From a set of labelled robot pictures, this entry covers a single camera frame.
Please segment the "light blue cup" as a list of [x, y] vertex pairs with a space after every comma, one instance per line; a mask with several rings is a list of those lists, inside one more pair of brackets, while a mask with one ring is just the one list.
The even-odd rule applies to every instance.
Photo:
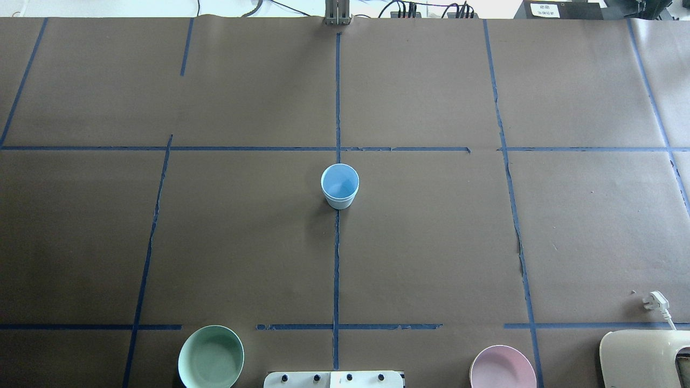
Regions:
[[329, 206], [344, 210], [353, 203], [359, 191], [360, 178], [350, 165], [333, 164], [321, 174], [320, 186]]

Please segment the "green bowl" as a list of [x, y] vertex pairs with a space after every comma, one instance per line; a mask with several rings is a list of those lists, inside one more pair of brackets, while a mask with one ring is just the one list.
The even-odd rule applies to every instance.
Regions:
[[222, 325], [209, 325], [192, 333], [180, 350], [177, 370], [185, 387], [231, 387], [245, 362], [240, 337]]

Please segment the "pink bowl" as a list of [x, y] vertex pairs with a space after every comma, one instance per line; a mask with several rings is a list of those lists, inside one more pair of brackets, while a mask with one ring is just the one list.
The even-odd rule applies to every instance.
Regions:
[[493, 345], [478, 353], [468, 377], [471, 387], [537, 387], [532, 363], [507, 345]]

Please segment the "black power supply box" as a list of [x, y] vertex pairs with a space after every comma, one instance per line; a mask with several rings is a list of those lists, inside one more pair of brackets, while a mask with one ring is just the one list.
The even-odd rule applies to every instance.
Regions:
[[602, 20], [599, 3], [522, 1], [513, 19]]

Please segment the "cream toaster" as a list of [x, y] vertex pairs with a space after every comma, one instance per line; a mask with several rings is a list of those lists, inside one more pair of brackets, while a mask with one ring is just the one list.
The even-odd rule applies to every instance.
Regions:
[[688, 387], [687, 330], [612, 331], [599, 344], [606, 387]]

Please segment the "aluminium frame post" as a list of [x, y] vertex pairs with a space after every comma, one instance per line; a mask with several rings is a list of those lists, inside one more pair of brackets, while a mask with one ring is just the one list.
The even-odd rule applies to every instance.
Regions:
[[350, 0], [325, 0], [325, 25], [349, 25]]

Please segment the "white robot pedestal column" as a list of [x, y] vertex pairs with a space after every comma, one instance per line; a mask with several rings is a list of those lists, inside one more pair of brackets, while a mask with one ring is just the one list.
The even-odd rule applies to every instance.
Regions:
[[264, 387], [405, 387], [404, 373], [392, 370], [275, 371]]

